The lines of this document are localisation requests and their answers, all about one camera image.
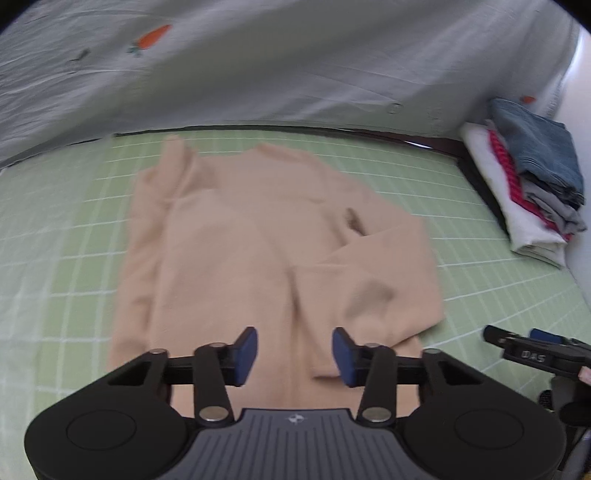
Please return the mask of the beige long sleeve shirt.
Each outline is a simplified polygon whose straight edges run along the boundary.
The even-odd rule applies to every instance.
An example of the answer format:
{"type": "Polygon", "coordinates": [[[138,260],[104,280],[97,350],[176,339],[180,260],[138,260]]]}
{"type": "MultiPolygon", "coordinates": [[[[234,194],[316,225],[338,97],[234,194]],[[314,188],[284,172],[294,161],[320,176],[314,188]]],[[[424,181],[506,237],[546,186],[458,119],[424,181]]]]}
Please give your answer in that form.
{"type": "Polygon", "coordinates": [[[202,156],[168,137],[136,177],[127,224],[110,366],[252,326],[259,351],[229,393],[235,410],[356,408],[332,331],[416,356],[444,317],[423,220],[308,152],[202,156]]]}

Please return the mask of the folded white garment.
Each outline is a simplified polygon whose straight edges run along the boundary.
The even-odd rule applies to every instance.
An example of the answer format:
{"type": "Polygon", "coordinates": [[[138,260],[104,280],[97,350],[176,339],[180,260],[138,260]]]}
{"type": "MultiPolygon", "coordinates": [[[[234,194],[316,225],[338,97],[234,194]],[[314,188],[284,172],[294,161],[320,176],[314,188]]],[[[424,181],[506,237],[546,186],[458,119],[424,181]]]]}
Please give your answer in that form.
{"type": "Polygon", "coordinates": [[[532,213],[511,198],[507,174],[491,144],[491,131],[484,125],[465,123],[460,134],[478,171],[500,206],[506,221],[511,250],[557,268],[564,268],[567,241],[546,224],[544,217],[532,213]]]}

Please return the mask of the folded grey garment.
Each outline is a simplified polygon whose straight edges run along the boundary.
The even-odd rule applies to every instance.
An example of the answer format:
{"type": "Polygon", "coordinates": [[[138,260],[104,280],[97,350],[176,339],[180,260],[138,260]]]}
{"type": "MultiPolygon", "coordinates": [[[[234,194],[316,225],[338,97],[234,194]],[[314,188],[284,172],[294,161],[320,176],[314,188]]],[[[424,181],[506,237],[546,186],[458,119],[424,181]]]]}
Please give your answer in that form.
{"type": "Polygon", "coordinates": [[[556,224],[561,235],[587,230],[587,225],[578,211],[563,203],[554,193],[527,179],[521,180],[521,187],[524,197],[537,205],[546,219],[556,224]]]}

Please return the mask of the folded red striped garment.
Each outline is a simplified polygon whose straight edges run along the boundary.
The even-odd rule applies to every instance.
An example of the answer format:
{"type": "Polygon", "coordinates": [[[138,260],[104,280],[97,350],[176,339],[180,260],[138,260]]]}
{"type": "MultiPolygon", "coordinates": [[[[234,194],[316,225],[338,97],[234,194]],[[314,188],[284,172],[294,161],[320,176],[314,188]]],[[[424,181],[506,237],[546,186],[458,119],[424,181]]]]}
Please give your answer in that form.
{"type": "Polygon", "coordinates": [[[492,151],[496,157],[496,160],[499,162],[501,168],[505,173],[509,187],[509,196],[511,200],[523,209],[525,209],[526,211],[532,213],[533,215],[541,219],[543,224],[547,228],[559,233],[567,242],[569,242],[573,237],[572,233],[563,233],[559,229],[558,225],[552,219],[550,219],[548,215],[544,213],[537,204],[524,198],[521,182],[516,173],[512,157],[510,156],[509,152],[502,144],[502,142],[499,139],[499,136],[494,130],[489,128],[488,134],[492,151]]]}

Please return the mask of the folded blue jeans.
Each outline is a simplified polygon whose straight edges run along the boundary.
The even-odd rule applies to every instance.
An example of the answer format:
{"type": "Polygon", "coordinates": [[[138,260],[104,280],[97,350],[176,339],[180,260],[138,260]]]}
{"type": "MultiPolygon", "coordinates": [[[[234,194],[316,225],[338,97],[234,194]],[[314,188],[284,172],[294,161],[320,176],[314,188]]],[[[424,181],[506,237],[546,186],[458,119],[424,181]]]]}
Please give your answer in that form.
{"type": "Polygon", "coordinates": [[[499,97],[488,101],[488,111],[519,176],[574,208],[585,204],[584,178],[572,136],[564,124],[499,97]]]}

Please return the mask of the green grid bed sheet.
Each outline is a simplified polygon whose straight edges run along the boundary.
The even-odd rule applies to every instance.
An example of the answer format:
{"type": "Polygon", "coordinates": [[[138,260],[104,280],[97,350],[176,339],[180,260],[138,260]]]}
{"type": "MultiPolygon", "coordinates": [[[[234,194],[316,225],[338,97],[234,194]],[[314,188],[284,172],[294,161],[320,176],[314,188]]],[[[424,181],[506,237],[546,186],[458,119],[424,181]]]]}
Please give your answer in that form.
{"type": "MultiPolygon", "coordinates": [[[[423,342],[530,398],[547,387],[548,376],[503,361],[482,341],[482,328],[590,338],[590,310],[571,273],[513,253],[455,159],[353,136],[202,130],[185,138],[205,155],[231,155],[262,142],[310,151],[424,218],[446,317],[423,342]]],[[[133,179],[157,161],[161,139],[158,133],[110,137],[28,159],[1,174],[5,479],[32,475],[23,438],[33,416],[104,372],[133,179]]]]}

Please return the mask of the grey printed bed sheet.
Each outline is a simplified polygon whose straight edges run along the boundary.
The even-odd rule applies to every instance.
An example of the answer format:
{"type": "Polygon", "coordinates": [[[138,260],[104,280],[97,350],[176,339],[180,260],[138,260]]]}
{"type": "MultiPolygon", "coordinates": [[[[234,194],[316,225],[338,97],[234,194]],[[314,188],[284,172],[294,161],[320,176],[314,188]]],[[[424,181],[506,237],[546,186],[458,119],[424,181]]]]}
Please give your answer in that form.
{"type": "Polygon", "coordinates": [[[552,111],[580,24],[553,1],[38,1],[1,34],[1,162],[116,133],[454,135],[552,111]]]}

